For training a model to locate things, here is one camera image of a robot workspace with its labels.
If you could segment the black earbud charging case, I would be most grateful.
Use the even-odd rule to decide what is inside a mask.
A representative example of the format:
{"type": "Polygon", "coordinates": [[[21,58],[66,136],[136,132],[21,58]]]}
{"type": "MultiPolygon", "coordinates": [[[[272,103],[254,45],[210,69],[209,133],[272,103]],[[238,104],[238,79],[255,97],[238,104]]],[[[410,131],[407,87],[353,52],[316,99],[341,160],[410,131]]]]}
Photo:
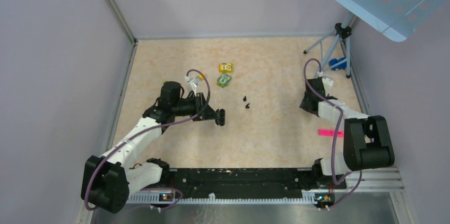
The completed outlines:
{"type": "Polygon", "coordinates": [[[218,126],[225,126],[226,123],[226,111],[224,109],[217,109],[216,110],[216,119],[215,119],[215,123],[218,126]]]}

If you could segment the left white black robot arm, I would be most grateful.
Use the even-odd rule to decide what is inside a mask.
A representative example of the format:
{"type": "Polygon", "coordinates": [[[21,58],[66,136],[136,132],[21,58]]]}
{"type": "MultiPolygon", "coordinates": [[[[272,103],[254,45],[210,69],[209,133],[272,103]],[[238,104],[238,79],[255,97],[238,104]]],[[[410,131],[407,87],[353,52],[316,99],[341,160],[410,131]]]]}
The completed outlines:
{"type": "Polygon", "coordinates": [[[226,112],[209,105],[210,96],[191,91],[182,96],[183,87],[175,81],[165,82],[160,96],[148,108],[135,127],[101,156],[91,156],[84,165],[81,199],[88,211],[97,208],[118,213],[128,197],[148,185],[165,188],[170,174],[153,161],[134,168],[143,150],[160,137],[169,126],[188,121],[213,120],[224,126],[226,112]]]}

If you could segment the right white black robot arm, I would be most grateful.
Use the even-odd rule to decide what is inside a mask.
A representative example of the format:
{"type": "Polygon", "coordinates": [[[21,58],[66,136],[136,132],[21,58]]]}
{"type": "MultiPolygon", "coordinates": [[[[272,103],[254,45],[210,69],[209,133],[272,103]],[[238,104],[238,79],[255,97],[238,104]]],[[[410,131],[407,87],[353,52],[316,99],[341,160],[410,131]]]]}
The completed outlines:
{"type": "Polygon", "coordinates": [[[328,91],[333,80],[318,77],[305,81],[306,90],[300,109],[330,121],[335,131],[343,132],[343,151],[337,152],[333,138],[330,157],[317,159],[311,181],[325,188],[333,177],[352,171],[386,168],[394,165],[395,154],[387,120],[380,115],[369,116],[353,110],[328,91]]]}

